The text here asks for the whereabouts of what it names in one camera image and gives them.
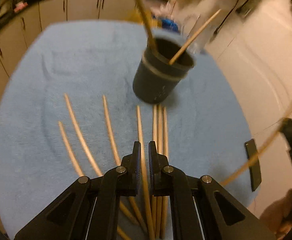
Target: blue towel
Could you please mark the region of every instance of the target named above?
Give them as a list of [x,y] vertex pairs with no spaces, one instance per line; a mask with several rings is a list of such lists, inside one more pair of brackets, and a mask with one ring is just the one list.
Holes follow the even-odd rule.
[[[184,42],[178,34],[164,30],[154,33]],[[138,140],[137,104],[141,105],[148,152],[152,106],[141,102],[132,90],[145,47],[146,36],[140,25],[80,21],[52,25],[29,48],[0,104],[0,216],[11,239],[78,178],[60,135],[59,120],[65,125],[83,172],[96,177],[69,118],[64,93],[69,95],[102,172],[115,167],[104,121],[103,94],[120,157],[130,154]],[[221,181],[247,161],[244,142],[251,135],[212,57],[194,57],[196,66],[163,103],[168,111],[169,163],[187,175],[209,174]],[[226,189],[245,206],[256,195],[251,192],[248,171]],[[137,203],[145,218],[141,189]],[[132,239],[148,239],[121,212],[119,225]],[[170,215],[166,239],[172,239]]]

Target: floor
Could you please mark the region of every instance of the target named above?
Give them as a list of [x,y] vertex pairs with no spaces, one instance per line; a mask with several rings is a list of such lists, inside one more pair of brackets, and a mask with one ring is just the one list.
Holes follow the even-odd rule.
[[[227,78],[260,146],[292,98],[289,0],[264,0],[245,20],[232,14],[205,48]],[[249,207],[257,217],[292,187],[292,166],[282,137],[260,158],[260,166],[262,184]]]

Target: bamboo skewer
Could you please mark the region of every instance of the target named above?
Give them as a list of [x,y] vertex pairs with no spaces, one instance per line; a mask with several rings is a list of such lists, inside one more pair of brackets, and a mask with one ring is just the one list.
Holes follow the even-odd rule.
[[[157,129],[157,136],[158,136],[158,149],[157,152],[162,154],[162,108],[161,104],[158,105],[158,129]],[[155,237],[158,238],[160,235],[160,225],[161,225],[161,204],[162,204],[162,197],[157,197],[157,205],[156,205],[156,231]]]
[[148,35],[149,46],[153,52],[156,52],[157,45],[156,45],[155,39],[153,38],[153,34],[151,33],[150,24],[149,24],[149,21],[147,19],[146,12],[145,12],[146,11],[145,6],[144,6],[142,0],[135,0],[135,1],[137,3],[137,6],[138,6],[139,11],[140,11],[141,16],[142,16],[142,20],[144,22],[144,28],[145,28],[145,31]]
[[131,240],[131,238],[128,235],[126,235],[125,232],[119,226],[117,226],[117,234],[119,234],[119,236],[124,240]]
[[[153,105],[153,141],[157,146],[157,105]],[[156,231],[156,206],[157,206],[157,198],[155,196],[151,196],[151,217],[153,220],[153,230]]]
[[[73,164],[73,167],[76,171],[76,173],[78,174],[79,177],[81,176],[84,176],[84,173],[82,171],[82,169],[80,168],[76,158],[75,158],[75,155],[73,153],[73,150],[69,144],[69,141],[68,141],[68,138],[67,138],[67,135],[65,133],[65,129],[64,129],[64,126],[63,126],[63,123],[61,121],[58,121],[58,125],[59,125],[59,130],[61,132],[61,135],[62,135],[62,139],[64,141],[64,144],[65,144],[65,147],[68,151],[68,155],[69,155],[69,158]],[[131,240],[131,238],[125,234],[125,232],[119,227],[117,226],[117,233],[120,235],[121,238],[123,238],[124,240]]]
[[93,167],[94,171],[96,172],[97,176],[101,177],[101,176],[103,176],[103,174],[102,174],[101,170],[99,169],[97,163],[95,162],[95,160],[94,160],[94,158],[93,158],[93,156],[92,156],[92,154],[91,154],[91,152],[90,152],[90,150],[89,150],[89,148],[88,148],[88,146],[87,146],[87,144],[85,142],[83,134],[82,134],[82,132],[81,132],[81,130],[79,128],[78,122],[76,121],[76,117],[75,117],[73,108],[72,108],[72,106],[70,104],[68,95],[66,93],[64,94],[64,98],[65,98],[65,102],[66,102],[66,106],[67,106],[67,109],[68,109],[68,112],[69,112],[70,119],[71,119],[71,121],[73,123],[73,126],[74,126],[74,129],[76,131],[77,137],[78,137],[78,139],[79,139],[79,141],[80,141],[80,143],[81,143],[81,145],[82,145],[82,147],[84,149],[84,152],[85,152],[85,154],[86,154],[91,166]]
[[[113,155],[114,155],[114,159],[115,159],[115,163],[117,166],[121,165],[121,161],[118,155],[118,150],[117,150],[117,146],[116,146],[116,142],[115,142],[115,137],[114,137],[114,133],[113,133],[113,129],[111,127],[111,122],[110,122],[110,117],[109,117],[109,111],[108,111],[108,106],[107,106],[107,100],[106,100],[106,96],[103,95],[102,96],[103,99],[103,106],[104,106],[104,114],[105,114],[105,122],[106,122],[106,127],[107,127],[107,132],[108,132],[108,137],[109,137],[109,141],[110,141],[110,145],[111,145],[111,149],[113,151]],[[142,213],[140,212],[137,203],[135,201],[134,197],[128,197],[128,200],[135,212],[135,215],[141,225],[141,228],[147,232],[147,226],[146,223],[142,217]]]
[[[76,117],[75,117],[75,114],[74,114],[74,111],[73,111],[73,108],[70,104],[70,101],[69,101],[69,98],[67,96],[67,94],[64,94],[64,97],[65,97],[65,101],[66,101],[66,106],[67,106],[67,109],[68,109],[68,112],[69,112],[69,115],[70,115],[70,119],[73,123],[73,126],[74,126],[74,129],[76,131],[76,134],[77,134],[77,137],[84,149],[84,152],[91,164],[91,166],[93,167],[94,171],[96,172],[97,176],[101,177],[103,176],[101,170],[99,169],[96,161],[94,160],[93,156],[92,156],[92,153],[90,152],[87,144],[86,144],[86,141],[83,137],[83,134],[79,128],[79,125],[78,125],[78,122],[76,120]],[[122,202],[119,202],[119,208],[120,210],[124,213],[125,216],[127,216],[127,218],[135,225],[138,225],[138,221],[137,219],[133,216],[133,214],[128,210],[128,208],[122,203]]]
[[261,147],[254,153],[254,155],[246,163],[244,163],[239,169],[237,169],[227,179],[221,182],[220,185],[225,186],[228,183],[232,182],[239,175],[241,175],[246,169],[248,169],[250,166],[253,166],[257,162],[258,157],[260,157],[263,154],[263,152],[269,147],[269,145],[273,142],[276,136],[280,133],[280,130],[282,129],[282,126],[284,125],[285,118],[289,117],[291,113],[292,113],[292,100],[289,106],[287,107],[287,110],[285,111],[284,117],[281,119],[278,128],[266,139],[266,141],[261,145]]
[[212,15],[194,34],[191,36],[184,45],[180,48],[180,50],[172,57],[172,59],[169,61],[169,65],[174,64],[174,62],[180,57],[181,54],[185,52],[185,50],[188,48],[188,46],[197,38],[197,36],[208,26],[209,23],[212,22],[213,19],[220,13],[221,9],[215,12],[214,15]]
[[[167,109],[163,108],[163,137],[164,137],[164,155],[168,158],[168,123],[167,123]],[[166,223],[167,223],[167,211],[168,211],[168,196],[162,197],[162,213],[161,213],[161,225],[160,225],[160,238],[165,238]]]
[[111,150],[113,151],[113,155],[114,155],[114,159],[115,159],[116,165],[120,166],[121,161],[120,161],[120,158],[119,158],[119,155],[118,155],[113,129],[111,128],[110,117],[109,117],[108,106],[107,106],[107,100],[106,100],[105,95],[103,95],[102,98],[103,98],[105,122],[106,122],[108,137],[109,137],[109,141],[110,141],[110,145],[111,145]]
[[78,164],[78,162],[77,162],[77,160],[75,158],[75,155],[73,153],[71,145],[69,144],[69,141],[68,141],[67,135],[65,133],[65,129],[64,129],[63,123],[61,121],[58,121],[58,125],[59,125],[59,130],[61,132],[61,135],[62,135],[64,144],[65,144],[66,150],[68,151],[68,155],[69,155],[70,161],[72,162],[76,173],[80,177],[84,176],[84,173],[83,173],[82,169],[80,168],[80,166],[79,166],[79,164]]
[[147,226],[150,240],[155,239],[155,234],[153,231],[153,220],[151,217],[150,210],[150,199],[149,199],[149,190],[148,190],[148,178],[146,171],[146,161],[145,161],[145,148],[144,148],[144,138],[142,131],[142,117],[141,117],[141,109],[137,106],[137,128],[138,128],[138,140],[141,144],[141,170],[142,170],[142,184],[143,184],[143,192],[144,192],[144,201],[145,201],[145,211],[147,218]]

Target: blue object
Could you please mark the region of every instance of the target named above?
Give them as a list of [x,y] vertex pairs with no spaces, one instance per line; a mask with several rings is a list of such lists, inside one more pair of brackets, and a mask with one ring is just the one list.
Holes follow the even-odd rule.
[[[154,34],[180,45],[184,42],[180,35],[164,30],[154,30]],[[130,154],[138,139],[137,104],[148,152],[152,106],[141,102],[132,90],[145,47],[141,25],[80,21],[50,26],[29,48],[0,104],[0,216],[11,239],[78,178],[60,135],[59,120],[83,172],[96,177],[71,123],[64,93],[102,172],[115,167],[103,94],[120,157]],[[196,66],[163,103],[168,111],[169,163],[187,175],[209,174],[221,181],[247,161],[244,142],[251,135],[212,57],[196,54],[194,58]],[[249,171],[226,188],[245,206],[256,196],[251,192]],[[137,203],[144,214],[141,190]],[[130,208],[126,198],[122,200]],[[132,239],[148,239],[121,212],[119,216],[119,225]],[[166,239],[172,239],[170,215]]]
[[160,18],[161,20],[161,27],[166,30],[170,30],[175,33],[179,33],[178,25],[170,19],[167,18]]

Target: person's hand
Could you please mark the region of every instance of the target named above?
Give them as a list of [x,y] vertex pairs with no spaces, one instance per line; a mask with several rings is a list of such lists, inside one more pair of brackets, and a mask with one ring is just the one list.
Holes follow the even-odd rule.
[[292,228],[292,221],[284,221],[292,209],[292,189],[286,196],[268,206],[260,216],[260,220],[281,239]]

